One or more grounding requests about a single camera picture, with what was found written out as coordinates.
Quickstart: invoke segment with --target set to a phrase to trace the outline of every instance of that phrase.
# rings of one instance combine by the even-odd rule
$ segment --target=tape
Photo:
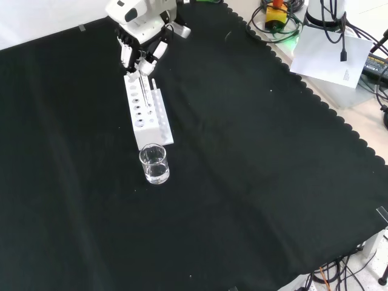
[[[388,223],[388,212],[385,210],[383,206],[380,206],[376,209],[376,211],[381,215],[382,218]]]

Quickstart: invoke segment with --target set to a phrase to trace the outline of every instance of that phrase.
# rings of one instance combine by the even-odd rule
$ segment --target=hole
[[[144,126],[144,121],[142,119],[136,120],[135,121],[135,126],[136,127],[143,127]]]

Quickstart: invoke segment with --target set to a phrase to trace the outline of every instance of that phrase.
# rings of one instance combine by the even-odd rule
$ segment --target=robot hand
[[[184,38],[190,34],[176,0],[111,0],[106,11],[120,25],[121,62],[131,80],[151,74],[166,51],[167,26]]]

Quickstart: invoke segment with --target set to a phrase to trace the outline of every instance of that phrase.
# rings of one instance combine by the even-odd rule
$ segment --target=scalloped edge
[[[242,18],[241,16],[239,16],[236,12],[233,11],[232,8],[229,7],[229,5],[225,2],[222,2],[220,3],[220,6],[223,6],[223,8],[225,8],[229,13],[229,15],[231,15],[232,17],[236,18],[238,23],[242,23],[244,24],[244,26],[247,26],[247,22],[244,20],[244,18]],[[262,40],[261,37],[257,34],[256,31],[254,31],[251,26],[248,27],[249,28],[249,33],[257,40]],[[268,50],[270,51],[270,54],[277,60],[277,61],[280,61],[282,66],[284,66],[290,73],[290,66],[285,63],[279,56],[278,54],[276,53],[276,51],[274,51],[274,49],[269,45],[269,44],[266,44],[266,48],[268,48]],[[350,135],[352,136],[352,138],[354,138],[355,142],[357,143],[360,143],[360,146],[363,146],[366,150],[366,153],[367,155],[372,155],[374,156],[374,160],[375,160],[375,164],[377,166],[382,166],[383,167],[383,170],[388,170],[388,165],[386,163],[386,161],[384,160],[384,158],[382,158],[381,156],[378,156],[376,155],[376,151],[371,148],[371,147],[368,147],[368,142],[365,140],[365,139],[362,139],[360,137],[360,134],[353,130],[353,127],[346,123],[345,122],[345,119],[338,115],[338,112],[334,109],[334,108],[331,108],[329,102],[325,102],[323,101],[322,97],[320,97],[319,95],[317,95],[316,92],[319,93],[319,90],[317,88],[314,88],[313,86],[311,86],[308,81],[306,79],[303,78],[303,76],[299,75],[299,74],[294,74],[294,73],[290,73],[294,76],[296,76],[298,79],[299,79],[299,82],[303,85],[304,89],[308,91],[308,93],[310,93],[311,97],[312,97],[312,100],[319,106],[323,106],[325,107],[329,114],[330,115],[334,115],[333,117],[335,119],[338,120],[338,122],[342,123],[346,130],[349,131]]]

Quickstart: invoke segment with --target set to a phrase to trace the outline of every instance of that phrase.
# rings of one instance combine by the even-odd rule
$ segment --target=white wall
[[[0,50],[106,16],[109,0],[0,0]]]

